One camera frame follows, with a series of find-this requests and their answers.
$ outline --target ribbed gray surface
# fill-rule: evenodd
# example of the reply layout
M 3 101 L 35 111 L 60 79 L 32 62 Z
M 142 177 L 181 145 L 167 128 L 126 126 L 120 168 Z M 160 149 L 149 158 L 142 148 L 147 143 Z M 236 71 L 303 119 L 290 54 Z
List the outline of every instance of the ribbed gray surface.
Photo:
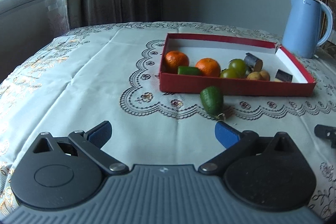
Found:
M 59 212 L 21 206 L 4 224 L 319 224 L 308 208 L 285 213 L 253 210 L 233 198 L 218 177 L 192 165 L 136 165 L 110 177 L 87 203 Z

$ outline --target green tomato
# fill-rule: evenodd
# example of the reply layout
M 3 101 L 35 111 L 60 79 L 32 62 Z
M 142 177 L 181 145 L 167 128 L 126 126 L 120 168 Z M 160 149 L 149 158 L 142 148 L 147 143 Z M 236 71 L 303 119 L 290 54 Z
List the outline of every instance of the green tomato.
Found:
M 243 77 L 246 74 L 247 65 L 242 59 L 234 59 L 229 63 L 229 69 L 234 69 L 238 73 L 239 77 Z
M 239 75 L 236 70 L 229 68 L 229 69 L 222 70 L 219 77 L 220 78 L 239 78 Z

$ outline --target blue kettle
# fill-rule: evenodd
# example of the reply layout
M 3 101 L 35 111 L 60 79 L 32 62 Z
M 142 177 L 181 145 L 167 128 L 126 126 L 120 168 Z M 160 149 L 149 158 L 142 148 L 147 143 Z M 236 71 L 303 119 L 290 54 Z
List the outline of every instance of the blue kettle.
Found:
M 316 47 L 326 42 L 332 31 L 333 15 L 331 9 L 319 0 L 291 0 L 290 11 L 282 45 L 290 52 L 312 58 Z M 327 15 L 327 30 L 321 33 L 322 11 Z

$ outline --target kettle handle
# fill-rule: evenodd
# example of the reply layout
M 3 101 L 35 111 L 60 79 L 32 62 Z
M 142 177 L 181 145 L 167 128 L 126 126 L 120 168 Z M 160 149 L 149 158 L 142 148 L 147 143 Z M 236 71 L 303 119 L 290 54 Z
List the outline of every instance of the kettle handle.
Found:
M 323 3 L 320 0 L 319 0 L 319 3 L 321 4 L 322 10 L 327 15 L 328 25 L 327 25 L 327 30 L 326 30 L 324 36 L 317 42 L 317 46 L 321 46 L 326 42 L 326 40 L 329 38 L 329 36 L 331 34 L 332 27 L 333 27 L 333 13 L 332 13 L 331 9 L 329 8 L 328 5 L 326 5 L 325 3 Z

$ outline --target table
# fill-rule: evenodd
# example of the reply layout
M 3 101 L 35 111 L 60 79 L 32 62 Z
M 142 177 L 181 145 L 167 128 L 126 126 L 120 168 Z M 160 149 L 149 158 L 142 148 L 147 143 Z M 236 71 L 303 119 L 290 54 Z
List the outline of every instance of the table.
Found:
M 36 136 L 113 127 L 103 151 L 134 164 L 194 164 L 224 151 L 199 95 L 159 91 L 158 66 L 167 33 L 211 33 L 279 43 L 260 30 L 195 22 L 89 26 L 55 38 L 0 85 L 0 219 L 17 208 L 10 188 L 15 167 Z M 260 136 L 290 134 L 317 177 L 309 207 L 336 212 L 335 150 L 314 135 L 336 126 L 336 60 L 322 50 L 300 58 L 317 81 L 311 98 L 225 96 L 227 123 Z

